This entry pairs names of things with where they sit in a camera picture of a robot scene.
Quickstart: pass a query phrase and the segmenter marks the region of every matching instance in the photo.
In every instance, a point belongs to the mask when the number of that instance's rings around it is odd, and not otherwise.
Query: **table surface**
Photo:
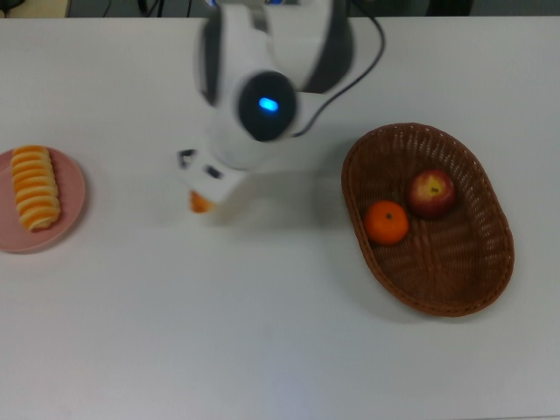
[[[2,150],[62,150],[89,192],[58,246],[0,255],[2,419],[560,415],[560,18],[381,21],[379,67],[210,217],[175,156],[211,115],[199,20],[0,24]],[[396,302],[342,201],[352,142],[412,121],[479,157],[514,234],[510,285],[466,318]]]

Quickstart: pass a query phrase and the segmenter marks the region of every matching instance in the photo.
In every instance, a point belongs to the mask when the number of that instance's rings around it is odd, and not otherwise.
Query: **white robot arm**
[[[206,138],[179,153],[192,191],[221,203],[283,139],[294,137],[299,96],[336,86],[353,53],[343,0],[216,9],[195,58],[197,87],[214,107],[213,119]]]

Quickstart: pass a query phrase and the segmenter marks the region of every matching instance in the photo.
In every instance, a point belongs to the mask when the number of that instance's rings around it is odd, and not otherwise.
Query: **brown woven basket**
[[[440,169],[453,180],[454,209],[438,220],[410,214],[410,231],[394,246],[370,242],[361,218],[378,200],[404,205],[420,171]],[[380,127],[348,152],[342,190],[367,265],[397,299],[421,312],[461,317],[495,301],[514,267],[506,216],[478,159],[452,136],[422,124]]]

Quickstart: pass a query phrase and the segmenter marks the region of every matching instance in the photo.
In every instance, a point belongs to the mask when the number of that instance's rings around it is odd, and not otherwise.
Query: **red apple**
[[[406,191],[410,211],[423,219],[436,219],[455,205],[455,187],[449,176],[431,169],[416,175]]]

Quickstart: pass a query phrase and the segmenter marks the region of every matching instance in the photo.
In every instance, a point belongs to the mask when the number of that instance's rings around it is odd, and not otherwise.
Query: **bread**
[[[14,149],[11,175],[19,222],[29,231],[50,227],[60,216],[60,202],[49,151],[35,145]]]

